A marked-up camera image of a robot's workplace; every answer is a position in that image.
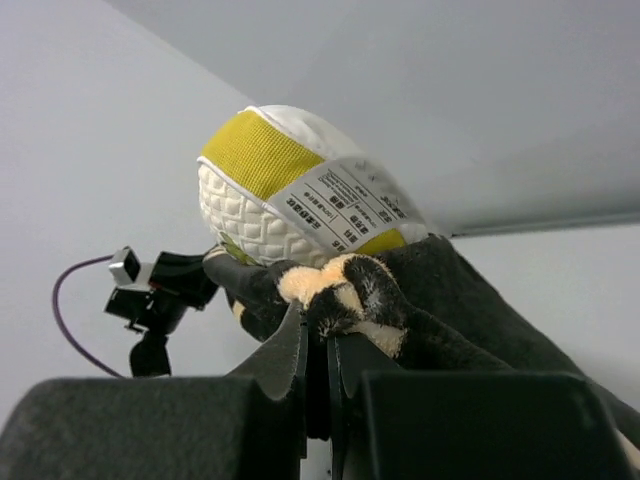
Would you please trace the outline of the white pillow with yellow edge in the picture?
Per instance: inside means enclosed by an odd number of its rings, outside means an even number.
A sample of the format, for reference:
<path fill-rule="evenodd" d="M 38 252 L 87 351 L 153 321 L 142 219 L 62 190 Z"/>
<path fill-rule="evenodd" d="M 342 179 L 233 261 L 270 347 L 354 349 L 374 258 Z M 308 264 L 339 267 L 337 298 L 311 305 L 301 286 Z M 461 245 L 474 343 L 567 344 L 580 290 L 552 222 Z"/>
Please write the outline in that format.
<path fill-rule="evenodd" d="M 205 222 L 244 264 L 319 267 L 434 230 L 352 139 L 292 106 L 249 106 L 229 119 L 200 153 L 198 188 Z"/>

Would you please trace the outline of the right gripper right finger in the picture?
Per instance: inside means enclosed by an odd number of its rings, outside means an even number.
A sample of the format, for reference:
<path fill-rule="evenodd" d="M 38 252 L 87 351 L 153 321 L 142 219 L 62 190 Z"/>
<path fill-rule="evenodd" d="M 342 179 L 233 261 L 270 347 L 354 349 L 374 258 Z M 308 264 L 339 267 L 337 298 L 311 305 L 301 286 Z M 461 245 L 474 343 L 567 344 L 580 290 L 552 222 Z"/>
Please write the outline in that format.
<path fill-rule="evenodd" d="M 336 479 L 621 479 L 584 379 L 399 368 L 361 335 L 327 346 Z"/>

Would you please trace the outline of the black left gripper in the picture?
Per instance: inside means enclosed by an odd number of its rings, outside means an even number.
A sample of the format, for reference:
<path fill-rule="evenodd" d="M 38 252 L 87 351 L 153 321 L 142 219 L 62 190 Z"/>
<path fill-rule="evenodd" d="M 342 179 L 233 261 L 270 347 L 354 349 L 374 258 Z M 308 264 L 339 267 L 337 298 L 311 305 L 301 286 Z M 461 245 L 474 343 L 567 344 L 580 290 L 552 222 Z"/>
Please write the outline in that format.
<path fill-rule="evenodd" d="M 115 285 L 105 312 L 126 321 L 141 336 L 129 354 L 135 378 L 172 374 L 167 342 L 189 309 L 202 311 L 218 290 L 203 268 L 203 255 L 163 251 L 152 263 L 141 262 L 138 289 Z"/>

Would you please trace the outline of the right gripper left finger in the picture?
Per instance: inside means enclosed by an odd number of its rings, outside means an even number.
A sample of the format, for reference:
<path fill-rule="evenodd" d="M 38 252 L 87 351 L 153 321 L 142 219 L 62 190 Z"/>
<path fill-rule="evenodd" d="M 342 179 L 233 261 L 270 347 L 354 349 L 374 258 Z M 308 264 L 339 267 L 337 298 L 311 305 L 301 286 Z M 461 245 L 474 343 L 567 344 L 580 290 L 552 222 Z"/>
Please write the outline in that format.
<path fill-rule="evenodd" d="M 296 479 L 306 452 L 306 329 L 278 331 L 222 377 L 54 379 L 1 435 L 5 479 Z"/>

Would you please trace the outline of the black pillowcase with beige flowers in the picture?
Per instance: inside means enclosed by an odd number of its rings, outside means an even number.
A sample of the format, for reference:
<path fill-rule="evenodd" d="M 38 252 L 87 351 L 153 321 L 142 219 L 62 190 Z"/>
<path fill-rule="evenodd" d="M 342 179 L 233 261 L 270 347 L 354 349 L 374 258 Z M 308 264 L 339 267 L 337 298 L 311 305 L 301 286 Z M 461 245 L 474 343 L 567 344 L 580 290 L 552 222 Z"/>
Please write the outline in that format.
<path fill-rule="evenodd" d="M 581 372 L 437 235 L 380 253 L 340 255 L 320 267 L 287 260 L 243 265 L 216 248 L 204 270 L 260 342 L 298 301 L 315 343 L 362 333 L 405 369 Z"/>

